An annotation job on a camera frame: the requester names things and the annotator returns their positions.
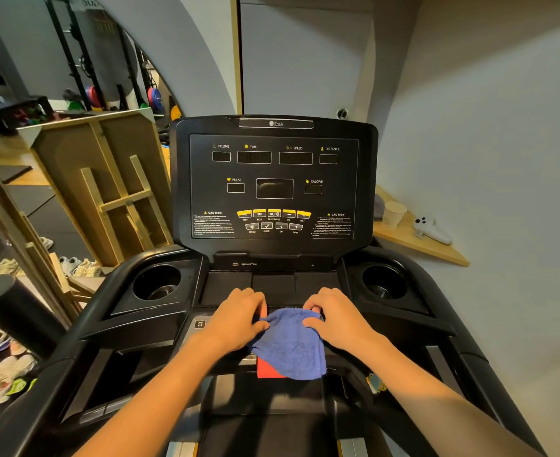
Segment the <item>center screen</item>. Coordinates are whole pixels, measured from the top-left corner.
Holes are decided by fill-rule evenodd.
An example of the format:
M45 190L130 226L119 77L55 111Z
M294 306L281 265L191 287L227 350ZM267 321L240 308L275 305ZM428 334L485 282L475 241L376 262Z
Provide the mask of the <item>center screen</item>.
M192 237L352 239L359 142L191 135Z

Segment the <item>wooden board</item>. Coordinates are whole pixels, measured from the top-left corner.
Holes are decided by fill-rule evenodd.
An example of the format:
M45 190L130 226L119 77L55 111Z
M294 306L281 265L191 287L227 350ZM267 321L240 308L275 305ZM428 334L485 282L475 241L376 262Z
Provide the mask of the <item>wooden board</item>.
M135 208L150 233L153 245L167 243L150 203L146 199L137 200L133 207L128 205L108 211L110 224L121 247L117 257L81 172L83 168L90 168L102 202L111 202L123 197L125 192L132 194L143 190L129 159L138 155L170 227L169 177L155 125L143 115L146 110L150 112L150 109L140 109L37 125L40 132L31 146L37 165L54 187L88 249L102 266L117 266L123 259L143 251L141 240L128 219L130 208ZM111 159L115 161L114 166L109 166ZM116 183L117 178L123 180L123 185Z
M384 202L391 202L396 200L380 186L377 186L376 193L381 196ZM403 216L401 222L396 229L390 229L381 221L373 223L373 235L380 237L396 244L404 245L405 247L412 248L418 252L426 253L427 255L436 256L442 260L451 261L452 263L459 264L460 266L470 266L464 255L459 253L453 245L443 245L429 237L416 238L414 236L415 228L413 221L415 216L410 211L407 211Z

